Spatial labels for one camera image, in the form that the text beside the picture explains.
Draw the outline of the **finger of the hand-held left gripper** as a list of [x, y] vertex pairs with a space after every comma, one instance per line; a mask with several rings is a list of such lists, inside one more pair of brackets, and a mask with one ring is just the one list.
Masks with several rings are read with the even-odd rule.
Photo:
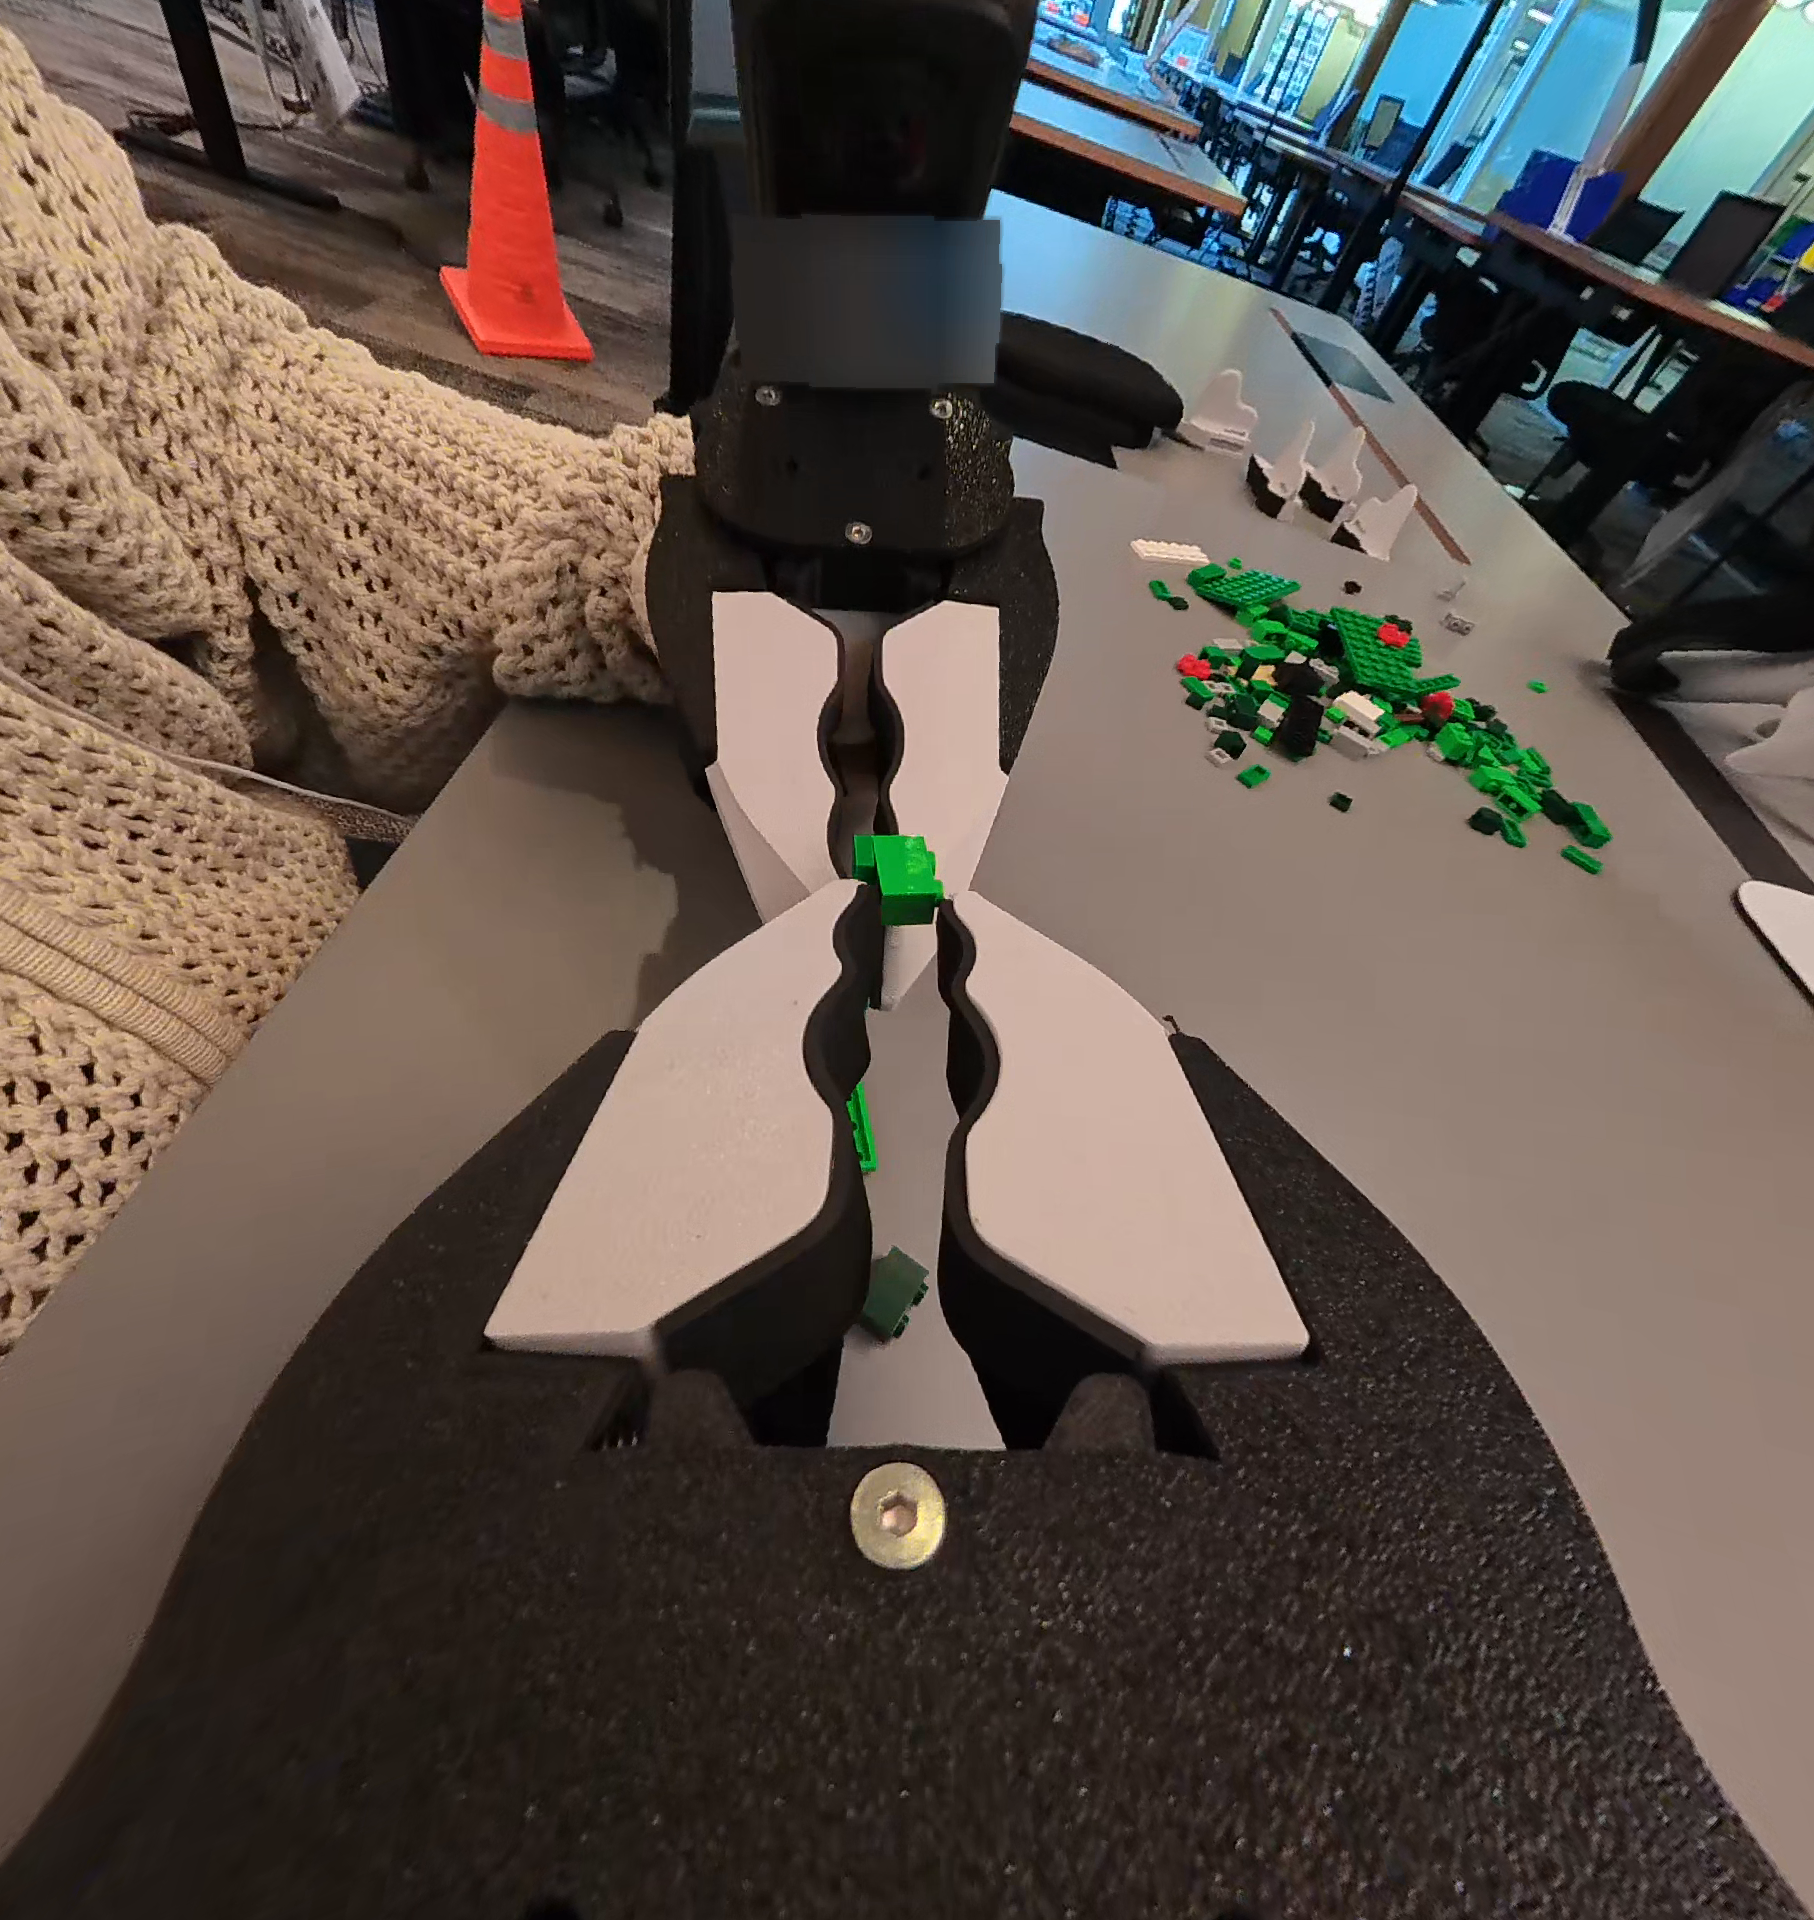
[[837, 882], [842, 787], [826, 741], [840, 716], [842, 640], [767, 592], [710, 600], [715, 810], [763, 922]]
[[941, 602], [885, 630], [875, 646], [874, 824], [926, 842], [944, 899], [969, 889], [1007, 791], [998, 697], [996, 609]]

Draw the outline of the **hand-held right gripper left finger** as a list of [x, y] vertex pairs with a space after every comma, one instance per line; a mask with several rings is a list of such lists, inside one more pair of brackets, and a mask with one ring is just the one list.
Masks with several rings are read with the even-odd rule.
[[834, 882], [615, 1035], [487, 1343], [710, 1372], [741, 1408], [835, 1354], [871, 1259], [846, 1106], [875, 989], [878, 891]]

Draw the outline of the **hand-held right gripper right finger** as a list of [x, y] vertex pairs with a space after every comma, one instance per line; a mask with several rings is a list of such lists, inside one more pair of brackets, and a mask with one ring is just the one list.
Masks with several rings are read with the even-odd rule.
[[1310, 1329], [1216, 1127], [1226, 1067], [981, 893], [941, 907], [938, 1295], [1005, 1444], [1090, 1378], [1292, 1366]]

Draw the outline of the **small green lego bracket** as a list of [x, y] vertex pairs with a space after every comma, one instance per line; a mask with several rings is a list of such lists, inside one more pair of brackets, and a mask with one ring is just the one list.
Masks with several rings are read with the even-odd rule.
[[860, 833], [850, 845], [853, 878], [875, 893], [885, 930], [931, 925], [944, 900], [933, 849], [922, 836]]

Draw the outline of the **person's left forearm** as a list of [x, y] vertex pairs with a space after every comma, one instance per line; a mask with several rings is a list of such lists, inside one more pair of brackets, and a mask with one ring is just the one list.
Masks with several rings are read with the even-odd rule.
[[683, 421], [503, 414], [148, 218], [0, 25], [0, 668], [130, 738], [425, 805], [499, 697], [669, 704], [644, 612]]

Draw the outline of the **pile of loose lego pieces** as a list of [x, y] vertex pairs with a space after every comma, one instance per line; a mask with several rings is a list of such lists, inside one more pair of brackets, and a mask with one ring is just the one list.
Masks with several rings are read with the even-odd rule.
[[1260, 789], [1282, 764], [1325, 753], [1357, 762], [1419, 753], [1465, 782], [1472, 833], [1510, 849], [1557, 833], [1569, 868], [1605, 872], [1613, 842], [1605, 816], [1567, 794], [1501, 709], [1454, 674], [1425, 668], [1406, 617], [1362, 611], [1356, 584], [1333, 609], [1307, 609], [1296, 580], [1231, 561], [1179, 584], [1154, 572], [1144, 589], [1160, 609], [1228, 623], [1224, 636], [1186, 647], [1174, 677], [1208, 733], [1208, 762], [1239, 787]]

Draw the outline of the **orange traffic cone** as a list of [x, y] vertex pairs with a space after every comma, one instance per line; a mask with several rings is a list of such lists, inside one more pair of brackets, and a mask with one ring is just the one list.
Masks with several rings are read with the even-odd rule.
[[443, 268], [441, 286], [478, 354], [589, 364], [557, 280], [525, 15], [485, 2], [481, 22], [466, 263]]

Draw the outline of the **row of office desks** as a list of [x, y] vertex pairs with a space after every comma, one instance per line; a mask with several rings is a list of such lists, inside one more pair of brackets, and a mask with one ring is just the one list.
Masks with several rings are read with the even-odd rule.
[[1621, 173], [1583, 248], [1772, 311], [1790, 270], [1750, 275], [1814, 179], [1814, 4], [1043, 4], [1000, 183], [1388, 354], [1436, 305], [1419, 362], [1476, 438], [1572, 341], [1480, 270], [1535, 148]]

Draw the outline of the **dark rectangular mat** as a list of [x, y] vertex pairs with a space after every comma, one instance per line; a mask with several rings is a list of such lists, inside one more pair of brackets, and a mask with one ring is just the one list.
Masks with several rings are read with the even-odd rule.
[[1305, 368], [1315, 371], [1326, 390], [1344, 390], [1352, 397], [1371, 397], [1388, 404], [1398, 400], [1398, 390], [1384, 386], [1372, 368], [1341, 342], [1300, 331], [1288, 338]]

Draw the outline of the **thin wooden strip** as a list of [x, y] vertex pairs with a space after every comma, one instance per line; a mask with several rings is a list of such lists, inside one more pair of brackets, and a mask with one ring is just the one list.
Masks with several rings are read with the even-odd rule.
[[[1401, 491], [1404, 487], [1412, 487], [1414, 482], [1411, 480], [1408, 473], [1399, 469], [1399, 461], [1396, 460], [1392, 449], [1384, 440], [1378, 440], [1372, 424], [1356, 410], [1356, 404], [1349, 397], [1347, 388], [1340, 384], [1331, 384], [1326, 388], [1326, 394], [1333, 401], [1333, 406], [1341, 412], [1341, 415], [1354, 429], [1360, 430], [1362, 444], [1368, 448], [1368, 454], [1374, 467], [1385, 473], [1385, 477], [1396, 484], [1396, 488]], [[1414, 499], [1414, 517], [1421, 519], [1423, 527], [1432, 534], [1432, 539], [1441, 548], [1441, 551], [1448, 555], [1449, 563], [1462, 569], [1470, 564], [1470, 554], [1458, 542], [1454, 542], [1448, 525], [1434, 511], [1434, 508], [1425, 502], [1425, 496], [1419, 493], [1419, 488], [1417, 488], [1417, 499]]]

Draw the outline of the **person's torso in knit sweater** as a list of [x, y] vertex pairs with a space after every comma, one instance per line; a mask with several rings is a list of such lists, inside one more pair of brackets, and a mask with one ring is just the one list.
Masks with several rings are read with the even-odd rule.
[[0, 658], [0, 1366], [414, 824]]

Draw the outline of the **blue box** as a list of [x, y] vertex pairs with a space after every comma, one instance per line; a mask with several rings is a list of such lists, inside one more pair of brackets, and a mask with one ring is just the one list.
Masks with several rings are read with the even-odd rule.
[[1523, 225], [1589, 244], [1626, 200], [1620, 171], [1586, 171], [1574, 157], [1535, 148], [1493, 209]]

